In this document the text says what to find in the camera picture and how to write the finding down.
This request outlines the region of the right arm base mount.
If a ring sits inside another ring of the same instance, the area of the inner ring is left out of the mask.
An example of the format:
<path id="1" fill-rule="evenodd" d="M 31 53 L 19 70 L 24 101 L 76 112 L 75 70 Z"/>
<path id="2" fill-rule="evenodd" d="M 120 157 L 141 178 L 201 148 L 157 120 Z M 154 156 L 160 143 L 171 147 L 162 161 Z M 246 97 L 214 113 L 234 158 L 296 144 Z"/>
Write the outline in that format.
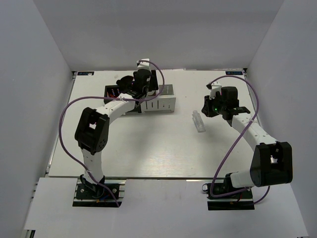
<path id="1" fill-rule="evenodd" d="M 207 205 L 209 211 L 242 211 L 254 210 L 253 194 L 250 190 L 236 193 L 239 188 L 229 186 L 224 179 L 216 179 L 212 192 L 210 192 L 211 182 L 202 185 L 202 192 L 207 195 Z"/>

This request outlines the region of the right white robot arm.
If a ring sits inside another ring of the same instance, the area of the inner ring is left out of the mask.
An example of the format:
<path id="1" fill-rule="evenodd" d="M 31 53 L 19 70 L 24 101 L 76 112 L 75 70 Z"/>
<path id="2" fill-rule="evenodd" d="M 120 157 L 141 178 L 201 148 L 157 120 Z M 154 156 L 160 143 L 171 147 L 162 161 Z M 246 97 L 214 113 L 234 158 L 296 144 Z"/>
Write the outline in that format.
<path id="1" fill-rule="evenodd" d="M 208 86 L 210 95 L 205 96 L 202 113 L 207 117 L 221 115 L 239 133 L 253 151 L 249 169 L 231 173 L 224 184 L 224 193 L 231 198 L 241 193 L 243 187 L 263 187 L 290 183 L 293 179 L 292 147 L 279 142 L 252 120 L 251 112 L 241 107 L 236 87 Z"/>

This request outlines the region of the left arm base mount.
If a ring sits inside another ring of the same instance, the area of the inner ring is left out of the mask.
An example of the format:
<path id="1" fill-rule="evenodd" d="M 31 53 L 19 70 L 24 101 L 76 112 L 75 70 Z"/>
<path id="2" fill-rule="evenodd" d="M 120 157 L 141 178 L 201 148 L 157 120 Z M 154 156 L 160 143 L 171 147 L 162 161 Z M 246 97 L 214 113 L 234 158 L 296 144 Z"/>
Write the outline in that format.
<path id="1" fill-rule="evenodd" d="M 73 207 L 107 207 L 118 208 L 122 204 L 125 193 L 125 182 L 122 180 L 105 180 L 106 189 L 95 183 L 87 182 L 84 175 L 77 180 L 73 197 Z"/>

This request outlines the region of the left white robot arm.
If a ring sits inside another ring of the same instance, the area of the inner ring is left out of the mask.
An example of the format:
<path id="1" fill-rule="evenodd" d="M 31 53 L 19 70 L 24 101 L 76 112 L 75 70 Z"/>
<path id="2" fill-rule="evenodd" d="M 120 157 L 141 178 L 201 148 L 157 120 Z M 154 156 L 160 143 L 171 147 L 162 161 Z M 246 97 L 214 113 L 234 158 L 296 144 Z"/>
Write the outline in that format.
<path id="1" fill-rule="evenodd" d="M 133 75 L 117 80 L 119 96 L 99 108 L 87 107 L 81 114 L 75 131 L 75 140 L 82 151 L 84 165 L 87 168 L 81 176 L 81 182 L 88 186 L 87 191 L 94 198 L 101 197 L 105 191 L 101 154 L 108 141 L 109 126 L 126 112 L 138 107 L 139 99 L 146 98 L 153 72 L 139 69 L 133 72 Z"/>

